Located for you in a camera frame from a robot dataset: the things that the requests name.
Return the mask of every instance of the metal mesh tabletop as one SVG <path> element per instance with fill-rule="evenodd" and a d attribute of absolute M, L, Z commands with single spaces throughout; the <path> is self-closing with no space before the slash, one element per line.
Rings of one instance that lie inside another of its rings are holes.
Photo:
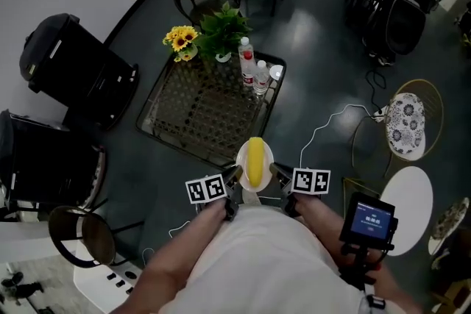
<path fill-rule="evenodd" d="M 139 115 L 137 127 L 148 136 L 216 167 L 235 162 L 249 137 L 261 136 L 280 91 L 286 64 L 255 52 L 268 68 L 282 65 L 278 81 L 257 96 L 242 82 L 238 56 L 227 63 L 167 61 Z"/>

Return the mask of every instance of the yellow flower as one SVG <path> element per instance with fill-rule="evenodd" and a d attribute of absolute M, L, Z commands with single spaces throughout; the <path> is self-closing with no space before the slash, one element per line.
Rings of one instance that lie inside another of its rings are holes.
<path fill-rule="evenodd" d="M 175 51 L 180 51 L 181 49 L 185 48 L 186 45 L 188 45 L 188 41 L 179 35 L 174 39 L 171 47 L 173 47 Z"/>
<path fill-rule="evenodd" d="M 187 41 L 192 41 L 196 37 L 198 37 L 198 32 L 192 26 L 186 26 L 180 34 L 184 37 Z"/>

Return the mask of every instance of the concrete floor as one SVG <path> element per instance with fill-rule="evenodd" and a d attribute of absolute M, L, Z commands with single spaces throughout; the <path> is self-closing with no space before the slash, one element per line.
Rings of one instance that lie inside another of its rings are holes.
<path fill-rule="evenodd" d="M 275 17 L 269 17 L 272 0 L 244 0 L 242 12 L 250 18 L 255 49 L 281 57 L 287 74 L 268 127 L 263 136 L 275 160 L 297 166 L 300 149 L 314 128 L 345 104 L 369 102 L 371 89 L 364 80 L 372 63 L 364 55 L 361 36 L 342 19 L 344 0 L 284 0 Z M 142 230 L 119 235 L 121 253 L 138 256 L 146 247 L 159 248 L 169 240 L 168 230 L 195 215 L 188 203 L 184 182 L 214 174 L 216 170 L 149 139 L 135 129 L 135 121 L 158 74 L 168 58 L 161 40 L 174 25 L 187 24 L 173 0 L 146 0 L 115 39 L 112 49 L 141 69 L 141 82 L 129 109 L 117 127 L 107 133 L 83 124 L 108 152 L 107 176 L 100 196 L 112 226 L 145 219 Z M 434 206 L 431 224 L 456 199 L 469 193 L 467 160 L 471 147 L 470 63 L 463 58 L 453 20 L 443 9 L 428 16 L 419 45 L 393 68 L 381 72 L 387 89 L 376 102 L 385 104 L 396 89 L 411 79 L 427 79 L 438 87 L 445 103 L 445 126 L 432 153 L 417 165 L 431 179 Z M 330 193 L 325 201 L 342 212 L 341 178 L 352 176 L 349 139 L 364 111 L 350 109 L 316 135 L 304 153 L 303 165 L 332 171 Z M 367 142 L 375 143 L 366 133 Z M 371 166 L 372 171 L 380 171 Z M 408 253 L 386 259 L 399 283 L 426 307 L 430 257 L 429 230 Z"/>

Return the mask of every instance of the plastic bottle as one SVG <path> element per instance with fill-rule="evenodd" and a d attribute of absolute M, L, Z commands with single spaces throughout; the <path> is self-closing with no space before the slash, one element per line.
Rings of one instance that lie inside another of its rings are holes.
<path fill-rule="evenodd" d="M 264 94 L 268 90 L 268 81 L 270 72 L 266 67 L 265 60 L 259 60 L 257 63 L 257 71 L 253 77 L 253 90 L 255 94 Z"/>
<path fill-rule="evenodd" d="M 249 38 L 242 37 L 238 47 L 238 57 L 241 61 L 242 80 L 247 87 L 253 86 L 253 73 L 256 69 L 255 58 L 253 57 L 253 46 Z"/>

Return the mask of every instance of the display screen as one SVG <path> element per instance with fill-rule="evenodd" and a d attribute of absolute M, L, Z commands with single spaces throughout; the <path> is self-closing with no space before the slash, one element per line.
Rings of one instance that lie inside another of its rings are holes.
<path fill-rule="evenodd" d="M 384 240 L 388 235 L 390 221 L 391 213 L 359 202 L 356 206 L 351 230 Z"/>

